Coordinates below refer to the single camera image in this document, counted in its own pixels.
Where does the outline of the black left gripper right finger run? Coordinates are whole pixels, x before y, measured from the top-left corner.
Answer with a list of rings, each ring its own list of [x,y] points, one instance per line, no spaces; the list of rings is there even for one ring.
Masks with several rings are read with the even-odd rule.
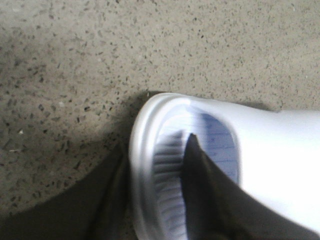
[[[320,238],[245,193],[202,150],[195,134],[188,137],[180,179],[190,240]]]

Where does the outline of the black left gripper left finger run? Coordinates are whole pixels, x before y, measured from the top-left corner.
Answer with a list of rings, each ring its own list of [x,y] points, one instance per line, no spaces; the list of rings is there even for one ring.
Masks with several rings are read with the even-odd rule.
[[[2,240],[118,240],[128,201],[128,153],[118,144],[59,195],[7,217]]]

